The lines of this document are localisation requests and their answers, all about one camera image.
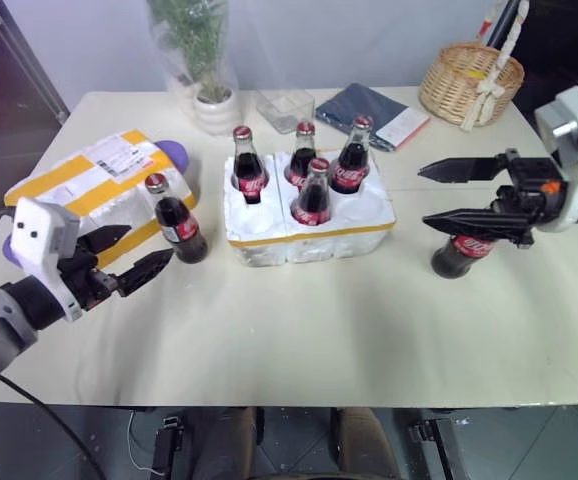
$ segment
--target clear plastic container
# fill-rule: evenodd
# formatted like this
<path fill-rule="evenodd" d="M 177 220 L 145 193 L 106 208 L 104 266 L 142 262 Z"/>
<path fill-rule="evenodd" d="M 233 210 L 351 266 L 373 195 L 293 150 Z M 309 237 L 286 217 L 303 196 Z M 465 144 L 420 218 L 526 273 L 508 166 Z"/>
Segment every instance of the clear plastic container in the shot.
<path fill-rule="evenodd" d="M 260 114 L 282 134 L 314 118 L 314 99 L 304 90 L 258 90 L 255 101 Z"/>

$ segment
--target bottle cap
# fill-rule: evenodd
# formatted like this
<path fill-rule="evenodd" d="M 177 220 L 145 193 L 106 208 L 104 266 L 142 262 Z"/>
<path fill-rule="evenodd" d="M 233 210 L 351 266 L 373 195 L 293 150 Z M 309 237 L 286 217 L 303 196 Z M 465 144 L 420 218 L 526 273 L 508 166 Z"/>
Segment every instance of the bottle cap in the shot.
<path fill-rule="evenodd" d="M 152 173 L 145 178 L 145 187 L 149 193 L 162 193 L 169 187 L 169 182 L 162 173 Z"/>
<path fill-rule="evenodd" d="M 309 163 L 309 171 L 314 173 L 326 173 L 329 170 L 329 162 L 324 158 L 314 158 Z"/>
<path fill-rule="evenodd" d="M 373 118 L 369 115 L 358 115 L 353 121 L 353 126 L 363 130 L 368 130 L 373 127 Z"/>
<path fill-rule="evenodd" d="M 233 129 L 233 138 L 235 140 L 248 140 L 251 138 L 251 129 L 246 125 L 240 125 Z"/>
<path fill-rule="evenodd" d="M 316 127 L 309 120 L 303 120 L 296 127 L 296 133 L 298 135 L 314 135 L 316 133 Z"/>

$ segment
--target package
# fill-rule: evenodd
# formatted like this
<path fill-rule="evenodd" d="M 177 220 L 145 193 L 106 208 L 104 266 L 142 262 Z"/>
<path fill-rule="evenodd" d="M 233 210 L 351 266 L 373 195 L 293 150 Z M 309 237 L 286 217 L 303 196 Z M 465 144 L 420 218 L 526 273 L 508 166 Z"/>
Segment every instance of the package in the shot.
<path fill-rule="evenodd" d="M 318 156 L 331 162 L 339 153 L 318 152 Z M 260 267 L 364 255 L 373 251 L 395 225 L 391 201 L 371 156 L 360 191 L 342 195 L 329 189 L 331 220 L 315 227 L 298 223 L 291 215 L 298 190 L 283 175 L 291 154 L 279 152 L 264 160 L 269 183 L 257 205 L 246 205 L 242 193 L 233 187 L 233 158 L 225 163 L 227 240 L 244 265 Z"/>
<path fill-rule="evenodd" d="M 81 217 L 80 234 L 104 225 L 129 225 L 113 247 L 98 254 L 104 267 L 159 232 L 155 204 L 144 179 L 155 172 L 192 209 L 196 200 L 169 157 L 137 130 L 106 137 L 18 182 L 5 195 L 5 205 L 21 197 L 57 203 Z"/>

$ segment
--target white foam packaging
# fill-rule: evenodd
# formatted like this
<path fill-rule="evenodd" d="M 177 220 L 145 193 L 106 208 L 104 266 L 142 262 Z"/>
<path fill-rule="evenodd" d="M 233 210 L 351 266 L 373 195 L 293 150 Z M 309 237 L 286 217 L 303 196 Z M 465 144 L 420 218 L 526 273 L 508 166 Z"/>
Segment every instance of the white foam packaging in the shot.
<path fill-rule="evenodd" d="M 339 151 L 319 151 L 330 162 Z M 396 217 L 370 154 L 369 174 L 355 194 L 329 189 L 331 220 L 310 227 L 291 215 L 298 189 L 284 177 L 291 154 L 278 152 L 263 159 L 269 183 L 261 203 L 247 205 L 231 183 L 233 158 L 225 164 L 224 211 L 227 240 L 247 266 L 304 263 L 353 257 L 373 251 L 393 228 Z"/>

